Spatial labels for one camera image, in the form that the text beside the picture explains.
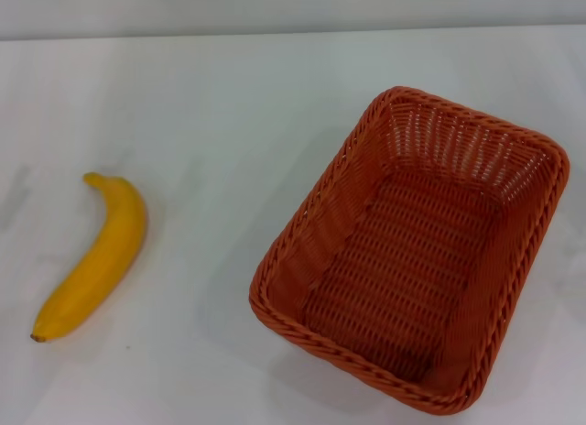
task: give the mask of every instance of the banana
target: banana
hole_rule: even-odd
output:
[[[40,343],[67,335],[92,314],[130,268],[147,231],[147,208],[130,182],[97,173],[87,173],[83,180],[102,194],[105,223],[92,248],[38,313],[30,337]]]

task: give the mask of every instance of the banana tip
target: banana tip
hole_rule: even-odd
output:
[[[47,340],[46,340],[45,338],[43,338],[42,336],[35,335],[34,333],[32,333],[32,334],[30,335],[30,337],[31,337],[33,340],[35,340],[37,343],[44,343],[44,342],[46,342],[46,341],[47,341]]]

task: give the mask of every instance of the woven basket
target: woven basket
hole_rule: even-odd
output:
[[[268,328],[432,414],[482,393],[570,172],[549,138],[380,94],[258,267]]]

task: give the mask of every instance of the orange wicker basket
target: orange wicker basket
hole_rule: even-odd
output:
[[[551,139],[380,94],[258,267],[268,328],[432,414],[482,393],[570,172]]]

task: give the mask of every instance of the basket rim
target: basket rim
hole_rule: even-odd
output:
[[[438,106],[443,112],[459,117],[466,116],[474,125],[484,126],[489,130],[505,128],[511,135],[511,139],[525,146],[541,150],[555,163],[555,172],[551,176],[548,188],[544,190],[544,201],[537,206],[536,215],[539,218],[526,231],[524,249],[519,250],[516,266],[504,284],[505,292],[499,294],[502,297],[499,299],[496,309],[487,314],[487,332],[483,336],[483,341],[479,344],[478,350],[474,350],[474,354],[471,355],[473,359],[471,359],[471,364],[461,384],[449,394],[429,392],[417,384],[400,379],[384,368],[370,363],[362,356],[280,313],[272,306],[267,296],[268,284],[274,278],[273,273],[279,259],[287,254],[289,248],[294,244],[297,234],[307,227],[312,217],[320,209],[322,199],[328,195],[337,179],[348,167],[354,152],[363,142],[364,131],[382,113],[383,109],[401,98],[405,98],[411,103]],[[292,343],[327,359],[339,368],[359,377],[365,383],[387,392],[387,394],[416,409],[435,414],[452,414],[466,409],[483,391],[494,359],[504,339],[510,316],[524,285],[528,269],[535,258],[569,174],[570,162],[566,152],[551,138],[537,131],[513,125],[505,120],[424,93],[421,90],[401,86],[389,89],[379,94],[371,102],[357,127],[346,138],[342,148],[321,175],[308,197],[301,203],[285,229],[270,246],[255,272],[250,287],[249,300],[253,311],[266,327],[281,334]]]

